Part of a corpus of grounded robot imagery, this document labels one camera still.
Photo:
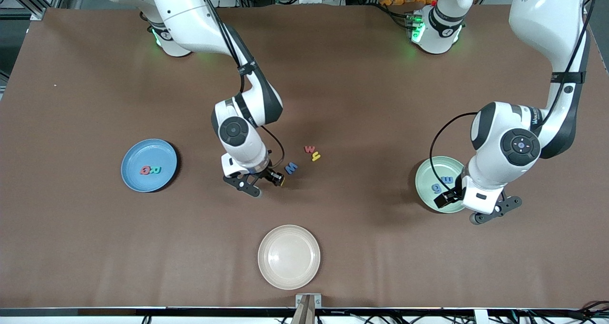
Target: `blue plate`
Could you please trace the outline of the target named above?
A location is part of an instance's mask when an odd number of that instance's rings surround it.
[[[177,168],[178,155],[174,147],[161,139],[148,139],[127,152],[120,175],[130,189],[154,192],[171,181]]]

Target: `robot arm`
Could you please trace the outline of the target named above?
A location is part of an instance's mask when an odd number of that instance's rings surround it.
[[[548,105],[538,109],[494,102],[483,107],[471,127],[476,155],[465,166],[457,187],[441,194],[437,205],[462,198],[465,207],[480,214],[493,214],[507,183],[527,172],[540,157],[555,157],[570,147],[588,59],[589,38],[582,32],[582,3],[583,0],[513,1],[512,30],[552,64]]]
[[[417,20],[410,24],[411,40],[424,51],[445,53],[459,39],[463,19],[474,0],[438,0],[435,6],[426,5],[414,12]]]
[[[139,7],[152,27],[163,29],[161,47],[173,45],[185,52],[204,51],[234,55],[237,72],[252,88],[220,101],[211,115],[212,127],[226,149],[222,156],[224,181],[251,196],[260,196],[254,183],[265,178],[280,186],[283,175],[272,170],[265,144],[256,128],[275,122],[283,111],[281,98],[268,83],[235,29],[219,20],[209,0],[112,0]],[[254,181],[248,182],[253,175]]]

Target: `green led light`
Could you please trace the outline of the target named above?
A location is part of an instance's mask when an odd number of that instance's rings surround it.
[[[161,42],[158,40],[157,33],[155,33],[154,30],[153,30],[152,34],[154,34],[154,38],[157,40],[157,46],[161,47]]]
[[[413,42],[419,42],[425,31],[425,23],[421,23],[417,29],[413,30]]]
[[[461,31],[461,28],[463,28],[462,25],[459,26],[459,29],[457,29],[457,32],[455,33],[455,39],[452,40],[453,44],[459,39],[459,32]]]

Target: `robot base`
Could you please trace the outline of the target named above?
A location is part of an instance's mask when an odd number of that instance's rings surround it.
[[[459,26],[454,33],[448,34],[448,37],[443,38],[440,34],[429,25],[429,12],[433,9],[431,5],[426,5],[423,9],[414,12],[415,17],[422,19],[418,28],[410,32],[410,37],[413,43],[417,44],[424,51],[431,54],[446,53],[452,45],[459,39],[459,32],[462,25]]]

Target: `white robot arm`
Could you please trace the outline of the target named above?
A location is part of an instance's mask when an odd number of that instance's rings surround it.
[[[585,81],[589,38],[582,21],[583,0],[514,0],[510,25],[516,36],[550,60],[554,71],[544,109],[493,102],[475,116],[471,141],[476,155],[455,188],[436,198],[438,206],[463,200],[481,224],[502,216],[498,197],[507,183],[527,172],[541,157],[567,150],[576,133],[577,105]],[[518,207],[515,198],[511,207]]]
[[[237,31],[224,24],[209,0],[111,0],[138,7],[154,28],[163,50],[180,57],[191,51],[231,55],[242,77],[236,96],[216,104],[211,125],[226,154],[222,155],[224,181],[250,196],[260,196],[254,183],[261,178],[274,185],[284,176],[273,171],[265,144],[256,128],[275,122],[283,111],[281,98],[268,83]],[[243,77],[252,85],[243,90]]]

